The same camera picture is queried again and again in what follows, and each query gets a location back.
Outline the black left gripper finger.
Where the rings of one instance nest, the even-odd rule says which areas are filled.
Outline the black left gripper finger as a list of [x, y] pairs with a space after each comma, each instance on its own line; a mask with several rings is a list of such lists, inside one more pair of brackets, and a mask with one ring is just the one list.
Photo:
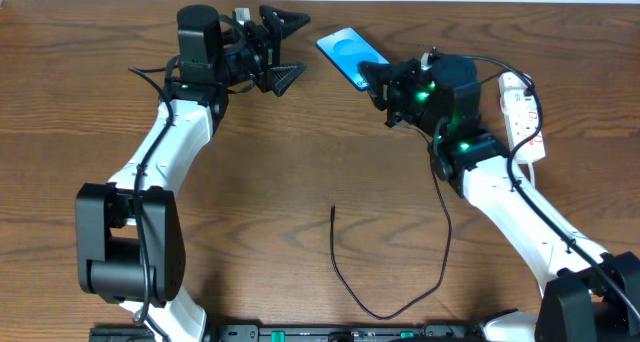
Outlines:
[[277, 97], [281, 97], [306, 69], [307, 66], [302, 62], [272, 67], [271, 90]]
[[259, 15], [264, 27], [276, 38], [288, 38], [311, 22], [306, 13], [291, 12], [268, 5], [259, 7]]

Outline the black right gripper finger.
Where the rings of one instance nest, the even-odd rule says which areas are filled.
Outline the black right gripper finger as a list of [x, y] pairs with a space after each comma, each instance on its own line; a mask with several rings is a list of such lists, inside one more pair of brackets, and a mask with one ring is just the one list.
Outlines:
[[399, 66], [374, 62], [360, 62], [358, 69], [370, 95], [382, 95], [384, 86], [391, 91], [398, 89]]
[[384, 99], [384, 97], [379, 96], [374, 90], [369, 89], [367, 91], [373, 105], [379, 110], [379, 111], [385, 111], [387, 109], [387, 102]]

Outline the blue Galaxy smartphone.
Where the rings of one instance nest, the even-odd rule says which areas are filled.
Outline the blue Galaxy smartphone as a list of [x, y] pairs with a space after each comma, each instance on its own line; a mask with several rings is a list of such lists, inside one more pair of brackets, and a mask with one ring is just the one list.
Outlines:
[[358, 91], [368, 88], [368, 83], [358, 69], [360, 62], [389, 63], [351, 27], [320, 38], [316, 41], [316, 47]]

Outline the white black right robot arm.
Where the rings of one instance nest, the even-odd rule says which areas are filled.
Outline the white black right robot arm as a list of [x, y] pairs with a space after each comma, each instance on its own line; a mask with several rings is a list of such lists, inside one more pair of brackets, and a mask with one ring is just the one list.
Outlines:
[[406, 122], [431, 138], [431, 168], [483, 212], [533, 273], [537, 314], [500, 313], [469, 327], [478, 341], [636, 341], [639, 259], [610, 254], [573, 227], [481, 123], [481, 83], [473, 55], [442, 54], [400, 64], [361, 62], [359, 72], [388, 127]]

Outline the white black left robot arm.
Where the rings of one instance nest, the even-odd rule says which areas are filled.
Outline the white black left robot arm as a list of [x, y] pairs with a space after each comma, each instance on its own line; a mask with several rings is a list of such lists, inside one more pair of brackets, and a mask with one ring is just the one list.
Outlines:
[[81, 289], [131, 313], [129, 327], [95, 327], [93, 341], [215, 341], [219, 330], [186, 291], [186, 247], [176, 197], [229, 99], [282, 95], [305, 70], [283, 63], [282, 42], [309, 15], [263, 5], [231, 15], [189, 5], [176, 16], [179, 51], [155, 86], [156, 119], [131, 159], [75, 202]]

